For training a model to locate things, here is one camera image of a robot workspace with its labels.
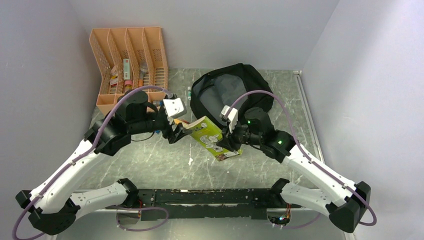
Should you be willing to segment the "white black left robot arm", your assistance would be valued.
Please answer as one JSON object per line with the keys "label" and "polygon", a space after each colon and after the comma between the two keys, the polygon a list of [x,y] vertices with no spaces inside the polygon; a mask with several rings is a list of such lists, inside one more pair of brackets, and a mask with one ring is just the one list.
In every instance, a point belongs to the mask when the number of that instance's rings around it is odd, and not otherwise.
{"label": "white black left robot arm", "polygon": [[129,145],[133,135],[161,131],[170,144],[187,135],[181,124],[173,123],[187,111],[179,97],[166,90],[162,106],[149,112],[152,106],[141,88],[126,92],[112,110],[84,134],[60,168],[38,187],[16,194],[22,215],[28,217],[35,229],[54,236],[96,210],[140,205],[139,189],[127,178],[87,192],[77,193],[77,189],[94,168]]}

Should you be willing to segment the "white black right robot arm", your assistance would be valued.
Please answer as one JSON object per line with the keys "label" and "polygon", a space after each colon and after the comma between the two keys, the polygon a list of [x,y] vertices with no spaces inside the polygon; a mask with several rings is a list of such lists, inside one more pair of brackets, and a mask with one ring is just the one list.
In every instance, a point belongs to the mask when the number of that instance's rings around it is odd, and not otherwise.
{"label": "white black right robot arm", "polygon": [[316,187],[302,187],[280,178],[270,189],[270,202],[275,207],[298,205],[326,217],[338,229],[353,233],[370,202],[371,188],[338,174],[297,144],[288,132],[274,128],[269,115],[260,107],[245,112],[246,124],[238,123],[238,111],[228,105],[220,117],[226,122],[219,146],[239,150],[241,145],[258,147],[267,157],[301,173]]}

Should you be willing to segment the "lime green comic book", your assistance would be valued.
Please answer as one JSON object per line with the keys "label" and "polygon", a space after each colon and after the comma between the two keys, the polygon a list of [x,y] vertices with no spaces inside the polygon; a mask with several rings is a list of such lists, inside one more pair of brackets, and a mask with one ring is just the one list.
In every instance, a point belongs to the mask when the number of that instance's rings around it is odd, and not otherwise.
{"label": "lime green comic book", "polygon": [[218,142],[223,138],[222,130],[207,116],[203,116],[192,123],[182,122],[182,125],[185,129],[191,131],[190,136],[207,149],[218,162],[242,154],[241,149],[232,151],[218,146]]}

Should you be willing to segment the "black student backpack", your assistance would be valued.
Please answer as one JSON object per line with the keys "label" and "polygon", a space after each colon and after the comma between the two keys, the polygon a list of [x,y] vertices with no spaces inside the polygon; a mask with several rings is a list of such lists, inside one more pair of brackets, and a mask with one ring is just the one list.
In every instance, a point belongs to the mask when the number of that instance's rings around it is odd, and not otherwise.
{"label": "black student backpack", "polygon": [[237,63],[203,74],[191,86],[190,108],[197,119],[207,116],[220,129],[226,126],[220,114],[241,95],[262,90],[272,92],[268,82],[250,64]]}

